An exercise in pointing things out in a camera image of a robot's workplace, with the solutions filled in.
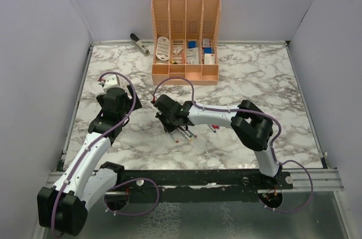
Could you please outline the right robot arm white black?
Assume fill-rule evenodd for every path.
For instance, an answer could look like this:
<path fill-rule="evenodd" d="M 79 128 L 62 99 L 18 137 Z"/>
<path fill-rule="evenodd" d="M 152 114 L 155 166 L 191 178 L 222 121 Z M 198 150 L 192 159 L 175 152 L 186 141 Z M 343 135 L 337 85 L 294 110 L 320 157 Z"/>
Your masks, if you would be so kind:
<path fill-rule="evenodd" d="M 261 173 L 261 185 L 272 189 L 279 184 L 281 166 L 277 163 L 270 141 L 274 124 L 272 117 L 263 113 L 251 101 L 244 100 L 238 106 L 200 105 L 192 101 L 180 104 L 163 94 L 152 104 L 166 126 L 188 128 L 216 125 L 232 129 L 242 144 L 254 151 Z"/>

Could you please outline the red marker pen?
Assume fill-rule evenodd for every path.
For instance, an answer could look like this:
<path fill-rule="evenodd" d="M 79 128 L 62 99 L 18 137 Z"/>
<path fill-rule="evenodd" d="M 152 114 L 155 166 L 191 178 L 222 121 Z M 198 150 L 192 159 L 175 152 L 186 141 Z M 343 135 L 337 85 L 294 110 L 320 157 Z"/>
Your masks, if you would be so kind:
<path fill-rule="evenodd" d="M 179 140 L 173 135 L 173 133 L 170 132 L 169 135 L 176 143 L 179 143 Z"/>

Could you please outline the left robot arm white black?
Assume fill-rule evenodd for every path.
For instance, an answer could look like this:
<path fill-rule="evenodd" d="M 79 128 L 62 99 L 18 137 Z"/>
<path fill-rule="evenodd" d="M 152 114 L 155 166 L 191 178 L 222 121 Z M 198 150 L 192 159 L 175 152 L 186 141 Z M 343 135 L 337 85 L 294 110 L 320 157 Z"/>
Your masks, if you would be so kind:
<path fill-rule="evenodd" d="M 142 107 L 133 85 L 105 89 L 97 96 L 101 111 L 90 123 L 83 145 L 64 174 L 37 195 L 39 225 L 76 236 L 89 210 L 106 192 L 123 188 L 125 177 L 108 168 L 92 176 L 102 156 L 127 124 L 132 111 Z"/>

